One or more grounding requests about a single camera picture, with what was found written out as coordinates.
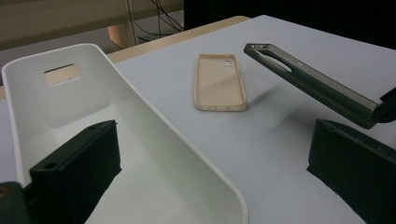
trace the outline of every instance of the beige phone case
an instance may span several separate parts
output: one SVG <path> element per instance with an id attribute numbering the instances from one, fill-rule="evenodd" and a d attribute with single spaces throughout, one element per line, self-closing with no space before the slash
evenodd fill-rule
<path id="1" fill-rule="evenodd" d="M 243 111 L 247 97 L 232 54 L 200 54 L 195 69 L 194 105 L 200 110 Z"/>

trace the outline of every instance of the phone case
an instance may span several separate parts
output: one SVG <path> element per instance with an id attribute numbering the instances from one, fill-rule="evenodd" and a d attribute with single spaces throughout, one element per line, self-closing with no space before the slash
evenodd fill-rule
<path id="1" fill-rule="evenodd" d="M 200 54 L 194 82 L 194 105 L 200 110 L 243 111 L 248 106 L 238 61 L 232 54 Z"/>

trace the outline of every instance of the black cable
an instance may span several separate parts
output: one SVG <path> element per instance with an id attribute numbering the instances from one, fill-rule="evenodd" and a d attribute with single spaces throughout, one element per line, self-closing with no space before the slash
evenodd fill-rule
<path id="1" fill-rule="evenodd" d="M 145 31 L 142 27 L 140 27 L 140 26 L 137 24 L 137 22 L 135 22 L 134 24 L 135 24 L 141 31 L 143 31 L 143 32 L 146 33 L 146 34 L 149 34 L 149 35 L 159 35 L 159 34 L 154 34 L 154 33 Z"/>
<path id="2" fill-rule="evenodd" d="M 172 23 L 172 21 L 174 21 L 180 28 L 181 28 L 181 30 L 179 30 L 173 23 L 172 23 L 172 25 L 171 24 L 169 24 L 168 22 L 166 22 L 163 18 L 163 21 L 165 21 L 169 26 L 171 26 L 171 27 L 173 27 L 173 28 L 175 28 L 176 30 L 178 30 L 178 31 L 183 31 L 184 30 L 184 27 L 183 26 L 181 26 L 175 19 L 173 19 L 171 16 L 169 16 L 169 14 L 164 10 L 164 8 L 163 8 L 163 5 L 161 4 L 161 1 L 160 0 L 156 0 L 157 1 L 157 3 L 155 3 L 153 0 L 151 0 L 151 2 L 157 7 L 157 9 L 159 9 L 160 11 L 162 11 L 163 12 L 163 14 L 166 16 L 166 18 Z"/>
<path id="3" fill-rule="evenodd" d="M 160 37 L 162 37 L 161 36 L 161 20 L 160 20 L 160 9 L 157 7 L 157 16 L 158 16 L 158 31 L 160 32 Z"/>
<path id="4" fill-rule="evenodd" d="M 169 21 L 171 21 L 171 20 L 174 21 L 182 30 L 184 30 L 183 26 L 181 26 L 175 19 L 173 19 L 173 17 L 169 16 L 169 14 L 165 12 L 165 9 L 163 8 L 163 5 L 161 4 L 160 0 L 158 0 L 158 3 L 160 4 L 161 9 L 162 9 L 163 13 L 166 15 L 166 17 L 168 18 L 168 20 Z"/>
<path id="5" fill-rule="evenodd" d="M 131 21 L 132 33 L 134 33 L 134 22 L 132 21 L 132 12 L 131 12 L 131 8 L 129 7 L 129 0 L 126 0 L 126 5 L 128 5 L 129 20 Z"/>
<path id="6" fill-rule="evenodd" d="M 141 39 L 141 40 L 143 40 L 143 41 L 149 42 L 149 40 L 147 40 L 147 39 L 145 39 L 145 38 L 143 38 L 143 37 L 141 37 L 141 36 L 138 36 L 137 38 L 139 38 L 139 39 Z"/>

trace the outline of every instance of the table surface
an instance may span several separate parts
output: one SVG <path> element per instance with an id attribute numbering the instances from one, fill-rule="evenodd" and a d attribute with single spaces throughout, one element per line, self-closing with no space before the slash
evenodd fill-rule
<path id="1" fill-rule="evenodd" d="M 166 44 L 159 47 L 136 46 L 109 57 L 131 85 L 241 190 L 250 223 L 364 223 L 306 171 L 315 120 L 342 122 L 394 148 L 396 123 L 363 130 L 256 63 L 243 48 L 246 43 L 274 44 L 376 102 L 396 86 L 396 51 L 267 16 L 220 23 L 204 27 L 204 35 L 192 30 L 180 34 L 186 36 L 183 41 L 169 36 L 160 39 Z M 237 57 L 247 111 L 194 108 L 193 74 L 200 53 Z M 0 116 L 4 180 L 5 170 L 6 178 L 15 175 L 5 101 L 0 101 Z"/>

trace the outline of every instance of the plastic case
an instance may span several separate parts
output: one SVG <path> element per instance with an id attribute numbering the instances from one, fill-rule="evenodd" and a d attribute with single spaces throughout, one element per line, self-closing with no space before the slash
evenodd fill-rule
<path id="1" fill-rule="evenodd" d="M 232 54 L 200 54 L 194 79 L 194 105 L 200 110 L 243 111 L 248 106 L 239 65 Z"/>
<path id="2" fill-rule="evenodd" d="M 78 74 L 48 82 L 45 74 L 63 70 Z M 97 46 L 21 58 L 2 71 L 18 179 L 24 186 L 31 181 L 29 169 L 53 150 L 85 127 L 114 119 L 122 171 L 87 223 L 248 224 L 239 190 Z"/>

